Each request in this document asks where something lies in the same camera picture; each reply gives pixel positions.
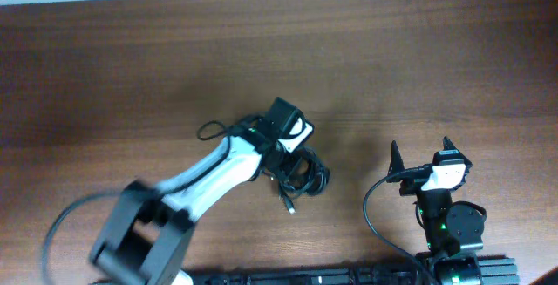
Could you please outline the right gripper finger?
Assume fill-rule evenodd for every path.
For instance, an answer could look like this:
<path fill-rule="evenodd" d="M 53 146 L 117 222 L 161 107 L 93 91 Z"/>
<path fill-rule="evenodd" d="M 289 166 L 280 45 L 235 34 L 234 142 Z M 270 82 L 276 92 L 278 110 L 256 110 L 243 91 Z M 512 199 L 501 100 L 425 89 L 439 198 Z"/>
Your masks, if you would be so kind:
<path fill-rule="evenodd" d="M 458 160 L 461 160 L 465 165 L 464 175 L 467 176 L 473 166 L 472 161 L 468 159 L 467 156 L 461 152 L 447 136 L 442 139 L 442 143 L 444 153 L 442 154 L 441 161 L 447 164 L 450 161 L 456 163 Z"/>
<path fill-rule="evenodd" d="M 398 149 L 398 144 L 395 140 L 393 140 L 391 142 L 391 158 L 387 175 L 392 176 L 393 174 L 401 173 L 404 170 L 405 165 Z"/>

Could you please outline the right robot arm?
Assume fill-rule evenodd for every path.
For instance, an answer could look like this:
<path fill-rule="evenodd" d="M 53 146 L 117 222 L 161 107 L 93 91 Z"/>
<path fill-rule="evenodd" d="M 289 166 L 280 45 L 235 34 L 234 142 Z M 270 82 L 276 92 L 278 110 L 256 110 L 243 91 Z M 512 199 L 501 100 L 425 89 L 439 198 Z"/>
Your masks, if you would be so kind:
<path fill-rule="evenodd" d="M 425 280 L 432 284 L 481 283 L 476 252 L 484 246 L 487 211 L 452 198 L 452 193 L 465 185 L 472 166 L 447 137 L 431 163 L 413 168 L 405 167 L 398 144 L 391 143 L 388 181 L 399 184 L 400 195 L 416 198 L 415 215 L 428 247 L 416 260 L 427 271 Z"/>

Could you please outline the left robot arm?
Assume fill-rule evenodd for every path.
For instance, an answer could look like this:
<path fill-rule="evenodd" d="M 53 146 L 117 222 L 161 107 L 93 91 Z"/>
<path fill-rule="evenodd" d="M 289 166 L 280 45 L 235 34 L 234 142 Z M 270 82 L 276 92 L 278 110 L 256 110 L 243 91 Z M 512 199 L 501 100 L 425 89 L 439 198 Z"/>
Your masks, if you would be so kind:
<path fill-rule="evenodd" d="M 204 159 L 154 187 L 134 181 L 120 195 L 89 254 L 90 263 L 118 284 L 190 284 L 182 269 L 197 221 L 227 192 L 263 169 L 286 178 L 314 132 L 297 122 L 279 131 L 261 123 L 225 128 Z"/>

